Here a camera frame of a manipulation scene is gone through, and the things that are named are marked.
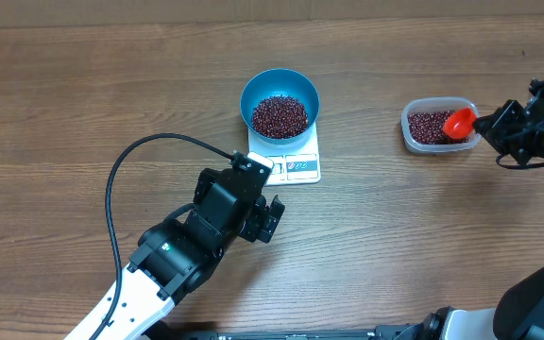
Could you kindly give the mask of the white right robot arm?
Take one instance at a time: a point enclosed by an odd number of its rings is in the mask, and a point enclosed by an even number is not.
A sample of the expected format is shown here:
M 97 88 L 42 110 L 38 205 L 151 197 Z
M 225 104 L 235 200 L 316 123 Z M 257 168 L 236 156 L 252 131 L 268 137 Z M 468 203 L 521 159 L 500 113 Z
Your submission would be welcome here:
M 506 101 L 482 116 L 463 98 L 415 100 L 402 113 L 404 142 L 413 153 L 442 153 L 485 139 L 511 170 L 544 167 L 544 80 L 531 81 L 526 105 Z M 544 339 L 544 266 L 510 288 L 495 308 L 444 307 L 419 324 L 376 328 L 376 339 Z

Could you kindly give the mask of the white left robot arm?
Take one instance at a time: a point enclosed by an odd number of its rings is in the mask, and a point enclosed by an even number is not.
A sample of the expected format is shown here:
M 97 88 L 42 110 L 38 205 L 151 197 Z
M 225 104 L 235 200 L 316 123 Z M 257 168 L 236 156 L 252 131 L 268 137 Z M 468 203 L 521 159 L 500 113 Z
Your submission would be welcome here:
M 199 177 L 187 218 L 175 214 L 140 238 L 115 283 L 71 339 L 137 339 L 207 281 L 236 238 L 268 243 L 284 211 L 262 194 L 270 170 L 253 162 Z

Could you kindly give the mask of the red measuring scoop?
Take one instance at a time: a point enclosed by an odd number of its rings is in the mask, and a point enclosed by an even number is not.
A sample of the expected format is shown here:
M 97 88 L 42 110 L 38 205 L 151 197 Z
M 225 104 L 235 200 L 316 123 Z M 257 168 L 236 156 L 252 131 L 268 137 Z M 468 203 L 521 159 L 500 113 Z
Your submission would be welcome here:
M 465 139 L 474 130 L 473 124 L 476 119 L 477 115 L 472 108 L 462 108 L 455 111 L 446 120 L 443 125 L 443 132 L 454 140 Z

